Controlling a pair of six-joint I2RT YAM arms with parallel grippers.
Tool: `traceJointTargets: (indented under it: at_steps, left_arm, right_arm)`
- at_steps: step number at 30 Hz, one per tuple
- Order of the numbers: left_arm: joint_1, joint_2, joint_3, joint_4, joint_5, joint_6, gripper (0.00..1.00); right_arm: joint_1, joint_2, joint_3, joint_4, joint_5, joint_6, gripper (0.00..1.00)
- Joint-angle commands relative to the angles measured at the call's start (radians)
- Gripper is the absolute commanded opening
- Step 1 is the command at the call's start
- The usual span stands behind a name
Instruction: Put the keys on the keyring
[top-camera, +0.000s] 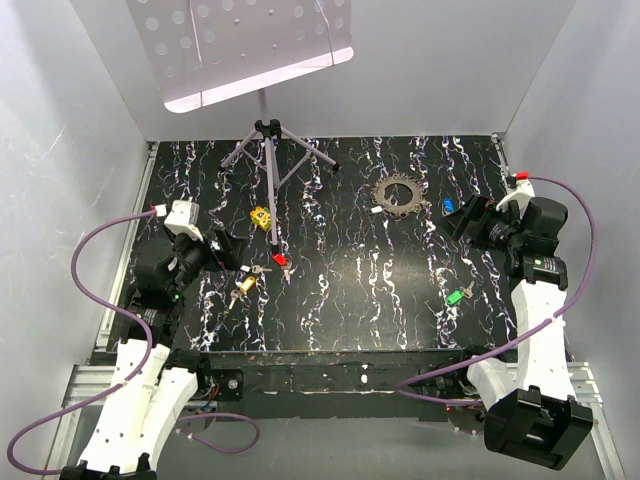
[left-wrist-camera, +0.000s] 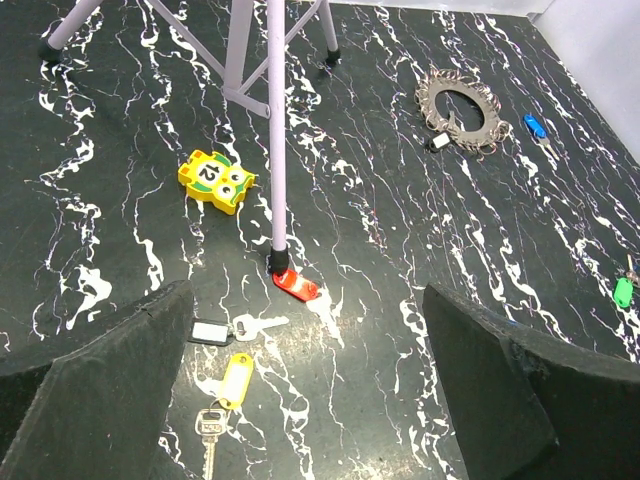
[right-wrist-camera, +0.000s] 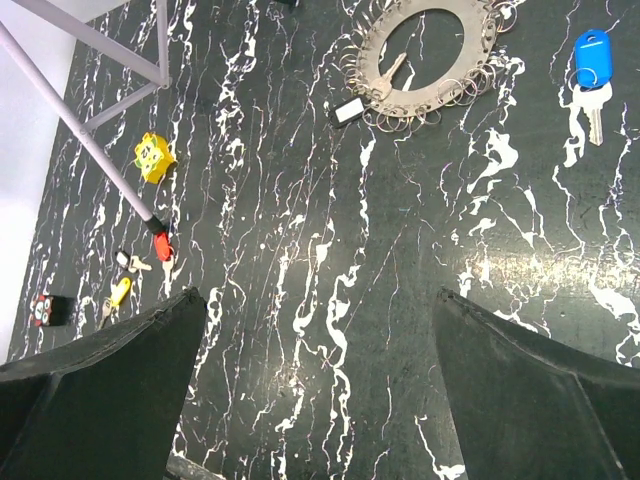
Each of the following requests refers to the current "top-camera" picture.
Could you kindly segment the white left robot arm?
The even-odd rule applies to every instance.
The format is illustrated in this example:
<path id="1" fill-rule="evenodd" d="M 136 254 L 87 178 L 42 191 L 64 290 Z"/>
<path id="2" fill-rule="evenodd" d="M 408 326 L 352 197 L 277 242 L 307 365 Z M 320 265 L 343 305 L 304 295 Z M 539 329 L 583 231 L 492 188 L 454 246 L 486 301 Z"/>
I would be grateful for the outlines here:
<path id="1" fill-rule="evenodd" d="M 188 287 L 204 272 L 237 271 L 247 245 L 216 230 L 216 239 L 167 233 L 171 251 L 138 265 L 121 315 L 130 314 L 117 347 L 111 393 L 77 465 L 63 479 L 154 479 L 160 454 L 189 399 L 205 398 L 211 373 L 195 353 L 171 350 Z"/>

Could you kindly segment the red tagged key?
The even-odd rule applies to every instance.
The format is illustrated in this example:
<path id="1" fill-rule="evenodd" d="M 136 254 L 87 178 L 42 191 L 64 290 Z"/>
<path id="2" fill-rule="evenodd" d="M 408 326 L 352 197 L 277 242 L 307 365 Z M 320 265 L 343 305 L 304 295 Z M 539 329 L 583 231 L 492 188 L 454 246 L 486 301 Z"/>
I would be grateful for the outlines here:
<path id="1" fill-rule="evenodd" d="M 285 257 L 282 253 L 274 253 L 272 255 L 272 259 L 281 268 L 284 281 L 287 284 L 290 284 L 291 275 L 293 272 L 292 261 Z"/>

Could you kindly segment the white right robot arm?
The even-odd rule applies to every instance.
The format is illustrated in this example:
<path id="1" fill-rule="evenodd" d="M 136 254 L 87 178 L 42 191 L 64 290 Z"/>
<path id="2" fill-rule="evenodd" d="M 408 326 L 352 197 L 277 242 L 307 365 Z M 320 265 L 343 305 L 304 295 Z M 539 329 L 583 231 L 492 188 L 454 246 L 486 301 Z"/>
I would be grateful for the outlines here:
<path id="1" fill-rule="evenodd" d="M 479 395 L 486 416 L 488 450 L 552 470 L 561 470 L 589 435 L 592 410 L 578 403 L 567 366 L 561 308 L 568 293 L 565 262 L 557 256 L 567 208 L 552 199 L 508 200 L 472 195 L 446 215 L 454 240 L 503 255 L 517 333 L 517 371 L 500 358 L 468 362 L 452 373 L 454 389 Z"/>

